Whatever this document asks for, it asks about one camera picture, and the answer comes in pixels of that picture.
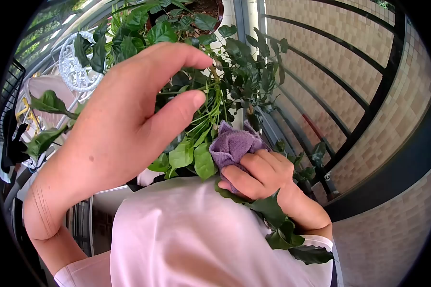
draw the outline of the white ornate chair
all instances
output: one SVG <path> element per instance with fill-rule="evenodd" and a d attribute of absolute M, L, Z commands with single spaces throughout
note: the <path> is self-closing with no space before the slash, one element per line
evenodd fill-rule
<path fill-rule="evenodd" d="M 72 34 L 62 44 L 61 52 L 59 53 L 58 68 L 67 87 L 70 90 L 79 92 L 77 100 L 83 102 L 91 96 L 104 75 L 93 71 L 91 67 L 82 67 L 78 58 L 75 57 L 74 41 L 77 34 Z M 89 42 L 94 43 L 93 35 L 90 32 L 81 31 L 80 34 L 83 38 L 89 40 Z M 87 57 L 91 59 L 93 54 L 89 54 Z"/>

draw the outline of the purple towel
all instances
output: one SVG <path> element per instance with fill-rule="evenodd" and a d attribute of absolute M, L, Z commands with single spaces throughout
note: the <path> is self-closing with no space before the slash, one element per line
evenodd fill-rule
<path fill-rule="evenodd" d="M 209 152 L 219 169 L 233 164 L 249 173 L 239 162 L 247 152 L 254 153 L 259 149 L 271 151 L 260 138 L 259 133 L 249 124 L 248 120 L 244 121 L 244 130 L 234 129 L 228 123 L 222 121 L 219 127 L 219 135 L 209 147 Z M 228 181 L 222 173 L 220 173 L 220 177 L 224 181 Z M 232 193 L 239 192 L 231 183 L 230 185 L 232 186 Z"/>

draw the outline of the fingernail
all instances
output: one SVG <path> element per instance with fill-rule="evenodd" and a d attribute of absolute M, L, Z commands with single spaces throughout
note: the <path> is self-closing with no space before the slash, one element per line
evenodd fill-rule
<path fill-rule="evenodd" d="M 193 98 L 195 108 L 199 108 L 206 101 L 206 95 L 203 92 L 196 92 Z"/>

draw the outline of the person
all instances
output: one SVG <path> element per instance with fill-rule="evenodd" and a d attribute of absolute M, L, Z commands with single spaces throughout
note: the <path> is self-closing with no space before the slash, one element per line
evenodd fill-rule
<path fill-rule="evenodd" d="M 271 249 L 268 227 L 215 192 L 214 180 L 173 178 L 135 192 L 115 214 L 111 250 L 103 254 L 87 258 L 62 225 L 71 206 L 138 175 L 189 125 L 203 92 L 186 91 L 154 113 L 156 94 L 183 66 L 210 65 L 196 48 L 160 43 L 112 67 L 41 169 L 24 202 L 24 224 L 60 286 L 329 286 L 332 261 L 305 265 Z M 332 223 L 293 183 L 292 163 L 259 150 L 241 164 L 251 175 L 221 170 L 236 189 L 254 200 L 280 188 L 278 204 L 304 244 L 332 250 Z"/>

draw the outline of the hand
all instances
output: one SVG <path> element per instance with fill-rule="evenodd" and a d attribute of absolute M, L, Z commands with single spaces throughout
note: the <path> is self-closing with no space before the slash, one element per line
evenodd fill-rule
<path fill-rule="evenodd" d="M 255 200 L 267 198 L 279 188 L 284 191 L 291 185 L 294 165 L 286 157 L 277 152 L 268 152 L 261 149 L 246 153 L 240 162 L 252 176 L 234 165 L 222 169 L 222 174 L 248 198 Z M 219 187 L 230 190 L 227 181 L 220 181 Z"/>
<path fill-rule="evenodd" d="M 101 191 L 131 180 L 191 122 L 205 95 L 177 95 L 156 114 L 155 98 L 182 66 L 212 59 L 187 44 L 160 43 L 115 65 L 94 91 L 58 154 L 77 188 Z"/>

